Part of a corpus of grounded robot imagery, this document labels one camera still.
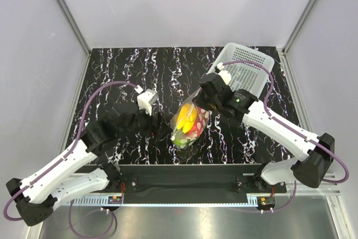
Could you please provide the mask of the red dragon fruit toy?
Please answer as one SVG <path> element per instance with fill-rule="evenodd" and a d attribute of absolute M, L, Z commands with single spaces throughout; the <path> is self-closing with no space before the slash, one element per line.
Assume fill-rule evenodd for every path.
<path fill-rule="evenodd" d="M 190 139 L 197 139 L 206 127 L 210 113 L 202 108 L 196 107 L 197 116 L 192 128 L 187 132 Z"/>

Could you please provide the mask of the yellow banana bunch toy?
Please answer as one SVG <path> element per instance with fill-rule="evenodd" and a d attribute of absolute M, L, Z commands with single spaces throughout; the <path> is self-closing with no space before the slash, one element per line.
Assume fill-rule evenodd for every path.
<path fill-rule="evenodd" d="M 187 133 L 193 126 L 197 116 L 197 111 L 193 103 L 184 104 L 176 120 L 176 129 Z"/>

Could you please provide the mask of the clear dotted zip top bag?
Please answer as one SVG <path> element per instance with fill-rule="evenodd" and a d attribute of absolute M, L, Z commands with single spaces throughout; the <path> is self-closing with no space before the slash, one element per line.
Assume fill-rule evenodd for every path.
<path fill-rule="evenodd" d="M 171 141 L 178 149 L 186 149 L 201 136 L 211 112 L 194 104 L 200 90 L 191 94 L 171 119 Z"/>

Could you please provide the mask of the white plastic basket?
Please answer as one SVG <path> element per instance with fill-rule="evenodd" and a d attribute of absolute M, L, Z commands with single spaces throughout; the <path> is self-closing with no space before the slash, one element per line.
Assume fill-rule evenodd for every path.
<path fill-rule="evenodd" d="M 271 72 L 274 59 L 265 53 L 244 45 L 228 43 L 220 52 L 207 73 L 215 71 L 219 63 L 227 63 L 225 70 L 231 75 L 229 87 L 232 91 L 244 89 L 260 97 L 266 82 L 267 71 Z"/>

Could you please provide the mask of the green apple toy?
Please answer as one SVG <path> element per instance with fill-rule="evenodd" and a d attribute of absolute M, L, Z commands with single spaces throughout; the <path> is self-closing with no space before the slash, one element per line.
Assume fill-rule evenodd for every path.
<path fill-rule="evenodd" d="M 174 139 L 173 144 L 178 148 L 185 148 L 187 146 L 187 139 L 177 137 Z"/>

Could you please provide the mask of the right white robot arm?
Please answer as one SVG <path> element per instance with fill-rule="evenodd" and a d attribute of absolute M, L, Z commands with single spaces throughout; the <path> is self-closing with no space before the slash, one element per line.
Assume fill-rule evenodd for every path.
<path fill-rule="evenodd" d="M 296 126 L 265 108 L 249 91 L 232 91 L 229 82 L 227 71 L 204 75 L 195 105 L 263 132 L 294 156 L 262 165 L 251 180 L 252 185 L 263 193 L 282 181 L 297 180 L 307 187 L 318 188 L 333 162 L 334 137 L 328 133 L 318 136 Z"/>

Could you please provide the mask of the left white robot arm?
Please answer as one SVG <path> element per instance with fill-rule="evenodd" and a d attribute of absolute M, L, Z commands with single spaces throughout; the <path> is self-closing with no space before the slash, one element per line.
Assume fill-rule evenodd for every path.
<path fill-rule="evenodd" d="M 120 138 L 140 133 L 159 138 L 166 127 L 162 113 L 144 110 L 113 114 L 89 123 L 79 139 L 38 172 L 25 179 L 12 178 L 6 188 L 29 227 L 46 220 L 61 205 L 97 191 L 116 191 L 122 182 L 119 168 L 107 162 L 81 177 L 69 177 L 89 162 L 114 148 Z"/>

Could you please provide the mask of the black marble pattern mat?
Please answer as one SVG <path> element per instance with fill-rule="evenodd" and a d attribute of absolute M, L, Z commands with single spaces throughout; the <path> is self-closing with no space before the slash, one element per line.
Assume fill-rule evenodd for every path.
<path fill-rule="evenodd" d="M 157 92 L 154 110 L 170 121 L 221 50 L 219 46 L 93 49 L 66 143 L 74 140 L 89 97 L 110 81 Z M 135 134 L 121 138 L 105 155 L 106 160 L 124 165 L 266 163 L 289 158 L 288 149 L 262 132 L 219 114 L 210 116 L 200 138 L 184 151 L 175 148 L 169 137 L 157 141 Z"/>

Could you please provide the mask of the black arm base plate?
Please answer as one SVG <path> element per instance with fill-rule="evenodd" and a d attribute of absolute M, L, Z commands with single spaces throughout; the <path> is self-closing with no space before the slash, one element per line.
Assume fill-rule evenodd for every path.
<path fill-rule="evenodd" d="M 248 186 L 259 164 L 120 165 L 104 193 L 123 193 L 129 204 L 238 204 L 248 194 L 285 194 L 285 184 L 259 190 Z"/>

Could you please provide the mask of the left aluminium frame post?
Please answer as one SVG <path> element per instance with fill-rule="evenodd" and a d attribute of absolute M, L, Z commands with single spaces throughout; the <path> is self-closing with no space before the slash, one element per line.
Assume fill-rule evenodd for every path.
<path fill-rule="evenodd" d="M 78 27 L 78 24 L 76 23 L 67 3 L 65 0 L 55 0 L 59 9 L 61 10 L 63 16 L 65 17 L 69 27 L 71 28 L 74 36 L 76 37 L 77 41 L 79 42 L 82 50 L 84 51 L 86 56 L 89 56 L 91 54 L 92 49 L 88 46 L 83 34 L 81 33 L 81 30 Z"/>

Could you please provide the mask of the aluminium frame post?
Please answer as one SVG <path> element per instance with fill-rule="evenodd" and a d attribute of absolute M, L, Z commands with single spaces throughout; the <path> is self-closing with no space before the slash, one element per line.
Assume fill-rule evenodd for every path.
<path fill-rule="evenodd" d="M 78 27 L 78 24 L 76 23 L 67 3 L 65 0 L 55 0 L 59 9 L 61 10 L 63 16 L 65 17 L 69 27 L 71 28 L 74 36 L 76 37 L 77 41 L 79 42 L 82 50 L 84 51 L 86 56 L 89 56 L 91 54 L 92 49 L 88 46 L 83 34 L 81 33 L 81 30 Z"/>
<path fill-rule="evenodd" d="M 295 24 L 293 31 L 291 32 L 287 42 L 282 47 L 283 55 L 287 55 L 289 50 L 291 49 L 294 41 L 297 39 L 298 35 L 300 34 L 303 26 L 305 25 L 307 19 L 309 18 L 310 14 L 312 13 L 314 7 L 318 3 L 318 0 L 308 0 L 307 4 L 305 5 L 297 23 Z"/>

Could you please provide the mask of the right aluminium frame post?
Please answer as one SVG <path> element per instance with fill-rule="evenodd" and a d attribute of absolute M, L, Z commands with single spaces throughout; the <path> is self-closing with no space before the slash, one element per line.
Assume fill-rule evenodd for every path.
<path fill-rule="evenodd" d="M 300 34 L 303 26 L 305 25 L 307 19 L 309 18 L 310 14 L 312 13 L 314 7 L 318 3 L 318 0 L 308 0 L 307 4 L 305 5 L 297 23 L 295 24 L 293 31 L 291 32 L 287 42 L 282 47 L 283 55 L 287 55 L 289 50 L 291 49 L 294 41 L 297 39 L 298 35 Z"/>

